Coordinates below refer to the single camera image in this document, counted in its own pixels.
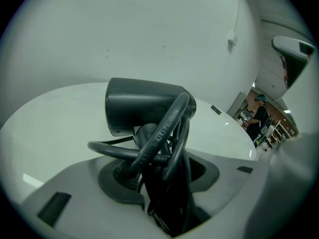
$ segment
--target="person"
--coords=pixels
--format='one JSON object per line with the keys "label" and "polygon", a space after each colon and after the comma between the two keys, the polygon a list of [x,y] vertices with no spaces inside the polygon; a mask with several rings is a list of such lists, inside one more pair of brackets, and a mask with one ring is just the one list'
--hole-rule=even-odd
{"label": "person", "polygon": [[265,95],[260,94],[257,97],[256,101],[258,102],[258,109],[256,115],[253,119],[246,121],[244,124],[245,126],[248,126],[246,132],[248,133],[252,141],[254,141],[255,138],[258,136],[260,128],[269,118],[268,111],[266,108],[267,99]]}

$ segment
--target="shelf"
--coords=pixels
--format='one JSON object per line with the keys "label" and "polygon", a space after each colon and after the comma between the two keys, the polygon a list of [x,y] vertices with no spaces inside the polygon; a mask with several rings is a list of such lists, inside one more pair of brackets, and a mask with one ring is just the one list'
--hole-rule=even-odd
{"label": "shelf", "polygon": [[276,142],[278,142],[278,140],[274,137],[274,135],[273,135],[273,134],[272,134],[271,136],[275,139],[275,141],[276,141]]}
{"label": "shelf", "polygon": [[275,128],[278,126],[278,124],[280,123],[280,121],[275,123]]}
{"label": "shelf", "polygon": [[289,138],[291,138],[290,134],[287,132],[287,130],[285,130],[284,126],[281,125],[280,123],[278,123],[278,124],[279,124],[279,125],[281,126],[281,128],[285,131],[285,133],[289,136]]}
{"label": "shelf", "polygon": [[279,131],[275,128],[275,131],[277,131],[277,133],[281,136],[281,134],[279,133]]}

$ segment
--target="black cable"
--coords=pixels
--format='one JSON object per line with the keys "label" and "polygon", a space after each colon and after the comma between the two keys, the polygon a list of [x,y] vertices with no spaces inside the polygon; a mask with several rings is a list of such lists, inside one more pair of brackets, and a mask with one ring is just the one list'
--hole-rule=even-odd
{"label": "black cable", "polygon": [[177,139],[174,138],[173,136],[169,136],[168,140],[169,140],[171,143],[173,143],[173,144],[176,145]]}
{"label": "black cable", "polygon": [[[177,126],[175,127],[174,131],[173,131],[173,138],[178,139],[178,133],[179,133],[179,128],[180,128],[180,122],[178,122]],[[172,143],[172,147],[171,150],[173,151],[175,149],[175,145],[176,143]]]}
{"label": "black cable", "polygon": [[184,149],[189,132],[189,118],[183,118],[181,122],[180,135],[177,140],[175,150],[173,151],[167,167],[163,170],[162,179],[164,183],[170,181],[178,169],[180,160],[184,155]]}
{"label": "black cable", "polygon": [[186,151],[184,150],[184,162],[185,162],[185,168],[186,168],[186,181],[187,184],[191,184],[191,167],[190,167],[190,161],[189,156],[187,155]]}
{"label": "black cable", "polygon": [[118,144],[118,143],[122,143],[122,142],[126,142],[126,141],[132,141],[132,140],[134,140],[133,136],[129,136],[129,137],[124,137],[124,138],[115,139],[115,140],[111,140],[111,141],[99,141],[99,142],[105,143],[108,145],[114,145],[114,144]]}
{"label": "black cable", "polygon": [[[99,154],[110,157],[120,158],[124,160],[135,160],[139,156],[139,151],[135,149],[126,149],[116,146],[107,145],[98,141],[88,142],[88,147]],[[158,154],[153,159],[152,163],[158,165],[166,165],[170,156]]]}
{"label": "black cable", "polygon": [[190,167],[190,161],[189,161],[189,156],[187,155],[186,151],[184,151],[184,164],[186,168],[186,183],[187,183],[187,205],[186,205],[186,211],[184,212],[184,223],[181,229],[181,234],[186,232],[188,221],[189,221],[189,216],[190,216],[190,210],[191,206],[194,205],[194,200],[191,195],[190,191],[190,184],[191,184],[191,167]]}
{"label": "black cable", "polygon": [[190,96],[186,92],[179,94],[179,96],[175,99],[160,121],[156,130],[153,132],[144,147],[140,150],[137,159],[132,163],[129,170],[131,176],[135,176],[139,173],[156,156],[183,116],[189,99]]}
{"label": "black cable", "polygon": [[143,185],[144,185],[144,178],[142,177],[138,184],[138,193],[141,192]]}

